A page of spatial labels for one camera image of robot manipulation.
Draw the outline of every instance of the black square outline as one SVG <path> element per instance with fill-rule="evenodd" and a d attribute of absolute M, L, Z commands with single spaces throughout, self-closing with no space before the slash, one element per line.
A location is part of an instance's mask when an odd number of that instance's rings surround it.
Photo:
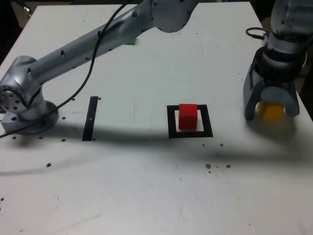
<path fill-rule="evenodd" d="M 179 105 L 167 106 L 167 123 L 168 123 L 168 138 L 203 138 L 213 137 L 209 112 L 206 104 L 197 105 L 198 110 L 201 112 L 203 131 L 192 132 L 177 132 L 175 110 L 179 110 Z"/>

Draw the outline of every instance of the table surface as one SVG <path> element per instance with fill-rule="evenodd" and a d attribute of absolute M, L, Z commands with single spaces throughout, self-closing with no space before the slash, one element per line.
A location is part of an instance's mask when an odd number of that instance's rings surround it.
<path fill-rule="evenodd" d="M 117 7 L 38 7 L 0 76 L 17 56 L 39 59 Z M 152 29 L 99 57 L 43 139 L 0 140 L 1 234 L 313 234 L 313 125 L 302 102 L 294 119 L 243 116 L 244 79 L 261 45 L 245 35 L 253 26 L 249 3 L 203 3 L 180 32 Z M 70 97 L 88 68 L 46 83 L 45 99 Z M 82 142 L 91 96 L 102 98 L 96 141 Z M 207 105 L 213 138 L 168 139 L 166 106 L 180 103 Z"/>

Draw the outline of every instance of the black tape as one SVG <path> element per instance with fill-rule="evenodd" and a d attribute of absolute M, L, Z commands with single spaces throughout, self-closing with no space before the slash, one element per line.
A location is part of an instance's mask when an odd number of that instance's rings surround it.
<path fill-rule="evenodd" d="M 179 105 L 168 105 L 167 106 L 167 122 L 168 122 L 168 138 L 203 138 L 213 137 L 209 111 L 207 105 L 198 105 L 198 110 L 201 112 L 203 131 L 192 131 L 192 132 L 177 132 L 176 131 L 176 120 L 175 110 L 179 110 Z"/>
<path fill-rule="evenodd" d="M 82 141 L 91 141 L 92 139 L 93 125 L 94 125 L 94 120 L 96 118 L 97 104 L 98 104 L 98 97 L 97 96 L 90 97 Z"/>

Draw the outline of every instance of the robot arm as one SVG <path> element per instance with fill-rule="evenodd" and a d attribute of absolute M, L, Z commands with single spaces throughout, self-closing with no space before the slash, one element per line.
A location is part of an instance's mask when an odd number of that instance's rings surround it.
<path fill-rule="evenodd" d="M 105 54 L 156 27 L 163 32 L 181 30 L 189 21 L 199 0 L 144 0 L 112 21 L 101 41 L 97 55 Z M 29 56 L 15 59 L 0 82 L 0 105 L 6 111 L 2 120 L 5 131 L 28 126 L 55 109 L 45 101 L 43 84 L 88 62 L 104 26 L 36 60 Z M 20 134 L 36 134 L 53 126 L 58 112 Z"/>
<path fill-rule="evenodd" d="M 246 120 L 253 120 L 261 100 L 282 103 L 291 117 L 299 114 L 294 79 L 299 75 L 313 36 L 311 0 L 277 0 L 272 32 L 257 50 L 244 84 Z"/>

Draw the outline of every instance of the green object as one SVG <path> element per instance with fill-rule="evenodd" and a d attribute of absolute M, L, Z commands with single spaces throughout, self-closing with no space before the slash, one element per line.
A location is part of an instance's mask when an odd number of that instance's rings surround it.
<path fill-rule="evenodd" d="M 137 40 L 137 38 L 131 40 L 130 42 L 126 43 L 125 45 L 132 45 L 133 46 L 136 44 L 136 40 Z"/>

